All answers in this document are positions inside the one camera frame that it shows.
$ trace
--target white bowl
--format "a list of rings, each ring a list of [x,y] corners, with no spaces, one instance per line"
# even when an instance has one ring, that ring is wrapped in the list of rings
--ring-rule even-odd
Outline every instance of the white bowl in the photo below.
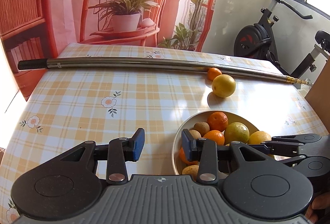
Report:
[[[187,119],[178,129],[178,131],[175,135],[175,138],[174,138],[173,146],[172,146],[172,167],[173,167],[174,173],[176,175],[182,174],[182,170],[187,166],[179,158],[179,151],[182,146],[181,131],[183,129],[191,130],[194,127],[195,123],[197,123],[197,122],[206,122],[207,118],[212,113],[218,112],[218,111],[220,111],[220,110],[208,110],[208,111],[203,111],[203,112],[197,113],[197,114],[191,116],[189,119]],[[222,112],[224,114],[226,114],[226,116],[228,118],[228,124],[235,123],[235,122],[242,123],[248,128],[250,134],[259,131],[252,123],[250,123],[248,120],[242,118],[241,116],[238,116],[231,112],[226,112],[226,111],[222,111]]]

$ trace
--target white flower pot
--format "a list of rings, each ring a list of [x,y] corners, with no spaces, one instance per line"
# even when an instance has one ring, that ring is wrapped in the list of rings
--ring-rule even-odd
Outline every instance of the white flower pot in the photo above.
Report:
[[[134,15],[113,15],[113,31],[128,32],[135,31],[140,20],[140,13]]]

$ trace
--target printed backdrop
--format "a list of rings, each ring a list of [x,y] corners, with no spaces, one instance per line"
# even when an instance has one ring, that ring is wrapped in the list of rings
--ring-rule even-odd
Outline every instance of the printed backdrop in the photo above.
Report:
[[[201,51],[216,0],[0,0],[0,36],[28,99],[44,71],[20,60],[57,57],[70,42]]]

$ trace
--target finger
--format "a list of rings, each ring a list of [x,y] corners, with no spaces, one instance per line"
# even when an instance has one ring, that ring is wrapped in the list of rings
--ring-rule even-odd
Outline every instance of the finger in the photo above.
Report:
[[[311,205],[309,205],[305,213],[305,217],[309,219],[312,214],[313,214],[313,209],[311,208]]]
[[[310,222],[315,223],[316,221],[318,221],[318,216],[316,214],[313,214],[313,215],[311,215],[309,220],[310,220]]]
[[[330,192],[317,196],[311,204],[312,209],[325,209],[330,206]]]

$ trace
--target table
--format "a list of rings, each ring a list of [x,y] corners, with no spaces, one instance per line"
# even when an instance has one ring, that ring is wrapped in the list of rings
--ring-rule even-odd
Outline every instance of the table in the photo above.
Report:
[[[139,46],[69,44],[60,57],[147,57],[206,61],[279,71],[268,61]],[[49,70],[32,93],[0,166],[0,223],[17,211],[10,189],[24,172],[86,140],[107,144],[146,132],[137,163],[126,163],[129,176],[173,174],[171,146],[179,126],[190,116],[218,109],[238,114],[272,136],[327,135],[311,106],[291,84],[235,77],[235,93],[226,99],[212,93],[205,73],[86,69]],[[105,161],[97,174],[105,178]]]

